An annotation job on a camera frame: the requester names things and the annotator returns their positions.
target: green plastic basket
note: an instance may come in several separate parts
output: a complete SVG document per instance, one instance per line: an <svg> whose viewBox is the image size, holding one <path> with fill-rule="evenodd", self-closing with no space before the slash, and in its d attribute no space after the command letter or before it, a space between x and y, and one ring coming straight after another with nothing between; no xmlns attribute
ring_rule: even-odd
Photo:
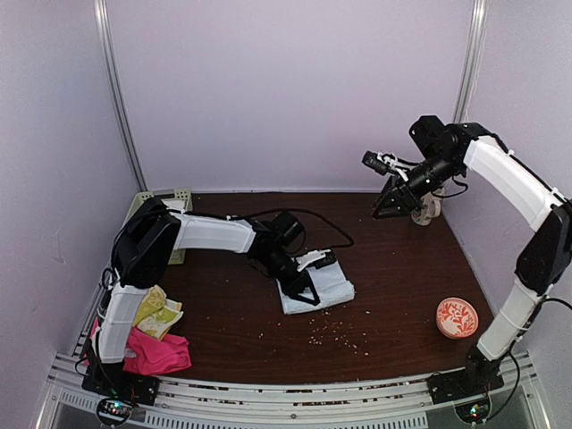
<svg viewBox="0 0 572 429"><path fill-rule="evenodd" d="M185 208L187 210L192 210L193 204L191 201L191 194L190 189L174 189L172 191L169 190L159 190L156 192L148 191L148 192L140 192L139 194L135 195L133 202L131 203L131 207L129 207L129 212L127 212L127 216L125 216L125 222L127 222L133 214L143 205L143 202L146 199L151 197L158 197L161 199L183 199L185 201ZM169 258L169 265L180 265L185 262L185 249L180 248L179 250L174 250L171 253L171 257Z"/></svg>

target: dark brown tabletop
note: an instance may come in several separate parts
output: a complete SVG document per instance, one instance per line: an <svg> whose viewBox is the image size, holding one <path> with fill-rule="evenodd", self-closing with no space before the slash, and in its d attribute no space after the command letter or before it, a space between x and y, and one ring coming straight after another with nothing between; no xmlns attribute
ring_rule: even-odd
<svg viewBox="0 0 572 429"><path fill-rule="evenodd" d="M356 298L337 307L284 315L274 281L245 255L187 250L161 283L183 303L171 329L190 342L193 367L182 378L234 383L329 383L385 379L463 366L468 347L492 320L491 310L448 224L421 227L408 217L375 221L374 194L209 194L195 210L245 215L274 207L316 210L351 234L336 249ZM343 242L306 214L308 249ZM475 307L479 331L460 341L435 325L437 305L460 297Z"/></svg>

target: folded white towel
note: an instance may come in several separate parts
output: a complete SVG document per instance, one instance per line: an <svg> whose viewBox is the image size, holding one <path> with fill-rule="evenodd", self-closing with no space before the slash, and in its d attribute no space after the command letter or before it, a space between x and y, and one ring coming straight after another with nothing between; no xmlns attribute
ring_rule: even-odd
<svg viewBox="0 0 572 429"><path fill-rule="evenodd" d="M284 295L278 283L278 292L282 302L282 310L285 315L295 315L297 313L307 313L309 311L321 310L336 306L343 302L351 301L356 296L354 285L346 279L338 262L316 270L314 267L307 269L310 278L314 283L315 290L320 297L320 304L313 306L306 302L300 302ZM305 291L303 296L313 298L312 292Z"/></svg>

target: white wall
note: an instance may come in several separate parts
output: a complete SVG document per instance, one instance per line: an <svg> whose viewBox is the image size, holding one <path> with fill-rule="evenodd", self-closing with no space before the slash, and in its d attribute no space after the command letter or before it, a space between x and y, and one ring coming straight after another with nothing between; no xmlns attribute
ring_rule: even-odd
<svg viewBox="0 0 572 429"><path fill-rule="evenodd" d="M452 116L471 3L110 1L149 188L380 189L364 152Z"/></svg>
<svg viewBox="0 0 572 429"><path fill-rule="evenodd" d="M91 0L4 1L0 57L0 425L20 429L136 188Z"/></svg>
<svg viewBox="0 0 572 429"><path fill-rule="evenodd" d="M498 133L547 182L572 196L572 3L492 2L484 59L469 120ZM493 309L509 293L517 256L532 233L490 185L471 175L471 189L447 205ZM572 301L572 269L554 296ZM572 314L546 304L525 348L549 396L558 428L572 403Z"/></svg>

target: pink cloth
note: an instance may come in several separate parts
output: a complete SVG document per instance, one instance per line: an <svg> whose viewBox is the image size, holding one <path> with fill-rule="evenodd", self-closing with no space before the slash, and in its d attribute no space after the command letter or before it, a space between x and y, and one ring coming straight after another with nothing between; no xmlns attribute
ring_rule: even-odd
<svg viewBox="0 0 572 429"><path fill-rule="evenodd" d="M140 375L174 373L191 367L189 342L183 337L167 334L163 340L148 336L137 328L131 329L125 350L124 371Z"/></svg>

